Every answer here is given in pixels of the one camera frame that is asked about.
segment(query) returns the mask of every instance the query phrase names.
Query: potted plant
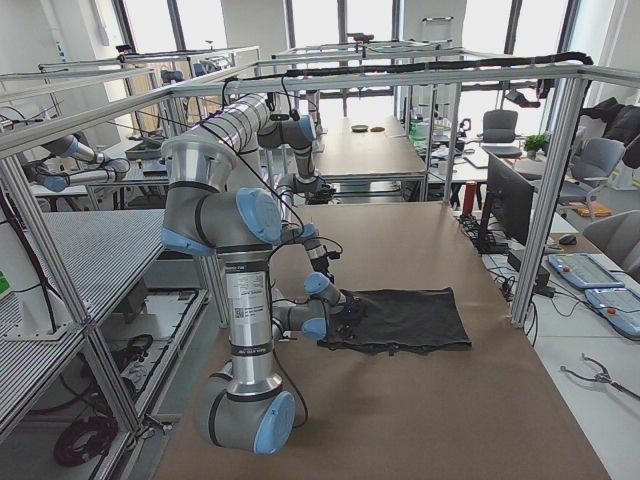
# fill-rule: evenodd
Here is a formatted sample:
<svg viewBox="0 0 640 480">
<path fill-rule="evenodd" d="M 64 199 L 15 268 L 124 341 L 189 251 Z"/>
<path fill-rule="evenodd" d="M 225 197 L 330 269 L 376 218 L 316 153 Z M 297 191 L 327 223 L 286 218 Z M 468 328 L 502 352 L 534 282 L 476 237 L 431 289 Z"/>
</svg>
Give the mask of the potted plant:
<svg viewBox="0 0 640 480">
<path fill-rule="evenodd" d="M 546 137 L 544 134 L 529 135 L 524 141 L 524 149 L 527 152 L 527 157 L 536 158 L 536 153 L 544 147 L 545 141 Z"/>
</svg>

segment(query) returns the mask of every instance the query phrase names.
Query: window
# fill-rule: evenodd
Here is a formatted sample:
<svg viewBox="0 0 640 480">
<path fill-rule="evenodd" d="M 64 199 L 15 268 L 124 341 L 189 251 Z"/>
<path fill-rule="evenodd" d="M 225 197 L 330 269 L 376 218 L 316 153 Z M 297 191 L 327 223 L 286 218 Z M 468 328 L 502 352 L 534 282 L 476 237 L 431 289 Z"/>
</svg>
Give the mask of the window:
<svg viewBox="0 0 640 480">
<path fill-rule="evenodd" d="M 566 10 L 567 0 L 524 0 L 513 54 L 533 57 L 556 53 Z"/>
<path fill-rule="evenodd" d="M 347 32 L 372 34 L 374 40 L 391 40 L 392 9 L 393 0 L 347 0 Z"/>
<path fill-rule="evenodd" d="M 292 0 L 291 4 L 297 46 L 340 41 L 336 0 Z"/>
<path fill-rule="evenodd" d="M 220 0 L 177 0 L 185 47 L 190 50 L 227 47 Z"/>
<path fill-rule="evenodd" d="M 511 0 L 467 2 L 462 28 L 462 46 L 476 52 L 502 53 L 507 38 Z M 542 29 L 535 30 L 542 36 Z"/>
<path fill-rule="evenodd" d="M 151 10 L 147 0 L 126 0 L 125 8 L 138 53 L 168 52 L 176 49 L 166 2 L 154 2 Z"/>
</svg>

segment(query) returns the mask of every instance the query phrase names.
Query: chair backrest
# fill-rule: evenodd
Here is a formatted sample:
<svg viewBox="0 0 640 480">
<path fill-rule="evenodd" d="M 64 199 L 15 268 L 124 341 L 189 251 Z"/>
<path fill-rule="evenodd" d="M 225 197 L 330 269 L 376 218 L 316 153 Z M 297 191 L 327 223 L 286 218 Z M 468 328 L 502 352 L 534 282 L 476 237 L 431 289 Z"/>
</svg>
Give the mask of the chair backrest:
<svg viewBox="0 0 640 480">
<path fill-rule="evenodd" d="M 605 180 L 585 180 L 585 178 L 607 178 L 624 156 L 625 147 L 617 140 L 591 138 L 584 144 L 580 156 L 571 166 L 571 176 L 595 188 Z"/>
<path fill-rule="evenodd" d="M 640 282 L 640 210 L 597 220 L 585 227 L 583 235 Z"/>
<path fill-rule="evenodd" d="M 516 139 L 518 112 L 490 110 L 482 117 L 482 141 L 484 143 L 511 143 Z"/>
</svg>

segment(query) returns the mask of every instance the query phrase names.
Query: metal shelf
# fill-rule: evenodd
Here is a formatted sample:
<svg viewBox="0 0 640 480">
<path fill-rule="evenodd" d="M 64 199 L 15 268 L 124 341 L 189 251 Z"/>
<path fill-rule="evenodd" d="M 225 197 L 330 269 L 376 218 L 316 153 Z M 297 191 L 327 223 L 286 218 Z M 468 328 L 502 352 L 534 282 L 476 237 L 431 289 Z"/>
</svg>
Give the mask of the metal shelf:
<svg viewBox="0 0 640 480">
<path fill-rule="evenodd" d="M 160 254 L 162 210 L 45 215 L 92 326 L 113 311 Z M 0 336 L 21 321 L 13 295 L 0 301 Z M 55 343 L 0 341 L 0 442 L 83 346 L 83 329 Z"/>
</svg>

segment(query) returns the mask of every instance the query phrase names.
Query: folded black fabric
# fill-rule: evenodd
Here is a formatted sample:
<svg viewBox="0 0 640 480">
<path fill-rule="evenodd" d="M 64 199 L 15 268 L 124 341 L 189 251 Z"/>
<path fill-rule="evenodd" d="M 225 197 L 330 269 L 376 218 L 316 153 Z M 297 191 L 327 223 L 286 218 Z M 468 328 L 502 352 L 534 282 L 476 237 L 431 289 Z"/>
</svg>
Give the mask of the folded black fabric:
<svg viewBox="0 0 640 480">
<path fill-rule="evenodd" d="M 347 306 L 328 318 L 327 335 L 318 345 L 365 353 L 471 346 L 451 288 L 344 293 Z"/>
</svg>

